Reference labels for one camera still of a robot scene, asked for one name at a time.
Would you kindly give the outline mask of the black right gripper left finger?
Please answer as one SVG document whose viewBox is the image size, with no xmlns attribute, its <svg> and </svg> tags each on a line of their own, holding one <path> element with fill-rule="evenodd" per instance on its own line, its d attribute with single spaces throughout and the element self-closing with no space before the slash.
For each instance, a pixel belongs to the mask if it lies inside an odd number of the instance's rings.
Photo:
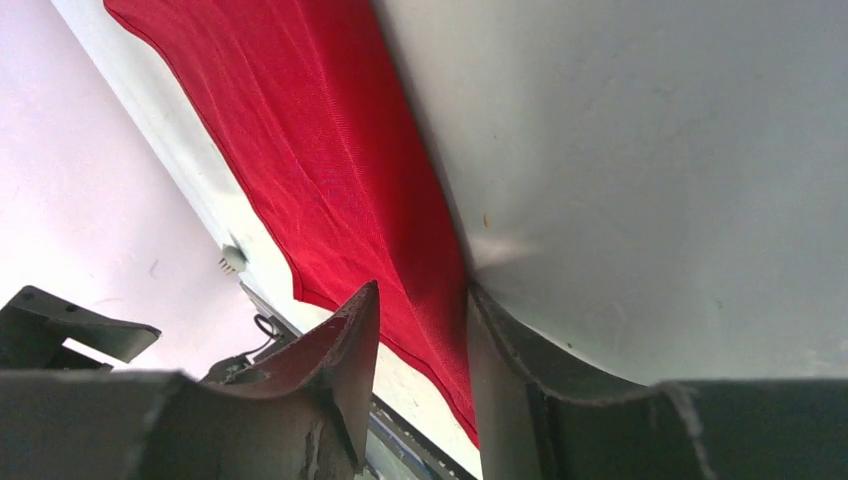
<svg viewBox="0 0 848 480">
<path fill-rule="evenodd" d="M 113 371 L 153 326 L 33 286 L 1 310 L 5 479 L 350 479 L 365 464 L 380 296 L 364 284 L 330 318 L 225 384 Z"/>
</svg>

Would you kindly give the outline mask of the red cloth napkin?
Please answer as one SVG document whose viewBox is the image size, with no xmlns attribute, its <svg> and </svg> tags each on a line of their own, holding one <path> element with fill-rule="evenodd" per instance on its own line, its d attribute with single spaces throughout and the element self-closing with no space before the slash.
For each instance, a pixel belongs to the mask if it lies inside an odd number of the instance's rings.
<svg viewBox="0 0 848 480">
<path fill-rule="evenodd" d="M 380 336 L 468 438 L 468 277 L 367 1 L 108 1 L 154 49 L 290 266 L 298 301 L 380 290 Z"/>
</svg>

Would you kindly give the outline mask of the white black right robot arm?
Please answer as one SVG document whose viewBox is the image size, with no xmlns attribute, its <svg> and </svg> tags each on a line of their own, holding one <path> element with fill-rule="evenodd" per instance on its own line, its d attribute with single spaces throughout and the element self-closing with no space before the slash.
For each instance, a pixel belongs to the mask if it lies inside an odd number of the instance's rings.
<svg viewBox="0 0 848 480">
<path fill-rule="evenodd" d="M 202 381 L 116 372 L 159 338 L 32 286 L 1 311 L 5 479 L 460 479 L 467 471 L 372 393 L 379 291 Z M 469 291 L 469 359 L 487 479 L 843 479 L 847 384 L 641 386 L 560 349 Z"/>
</svg>

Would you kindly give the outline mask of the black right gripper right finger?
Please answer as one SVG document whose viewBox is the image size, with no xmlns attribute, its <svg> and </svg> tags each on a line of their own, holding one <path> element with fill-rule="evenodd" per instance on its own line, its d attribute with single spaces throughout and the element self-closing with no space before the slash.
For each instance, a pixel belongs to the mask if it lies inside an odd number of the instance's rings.
<svg viewBox="0 0 848 480">
<path fill-rule="evenodd" d="M 843 380 L 666 381 L 607 373 L 468 290 L 488 479 L 843 479 Z"/>
</svg>

